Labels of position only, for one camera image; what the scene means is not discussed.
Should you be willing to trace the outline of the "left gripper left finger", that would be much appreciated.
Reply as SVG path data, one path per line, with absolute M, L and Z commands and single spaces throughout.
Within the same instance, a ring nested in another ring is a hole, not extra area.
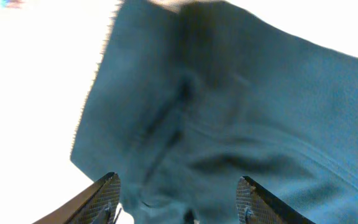
M 121 181 L 109 172 L 34 224 L 116 224 Z

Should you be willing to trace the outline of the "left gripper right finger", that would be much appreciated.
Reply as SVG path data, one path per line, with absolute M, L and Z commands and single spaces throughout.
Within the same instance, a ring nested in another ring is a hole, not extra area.
M 240 224 L 315 224 L 249 176 L 238 181 L 236 208 Z

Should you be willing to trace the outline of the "black polo shirt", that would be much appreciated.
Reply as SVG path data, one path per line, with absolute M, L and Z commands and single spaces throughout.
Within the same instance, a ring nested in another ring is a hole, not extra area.
M 228 2 L 125 1 L 71 152 L 136 223 L 237 223 L 247 175 L 315 223 L 358 223 L 358 58 Z

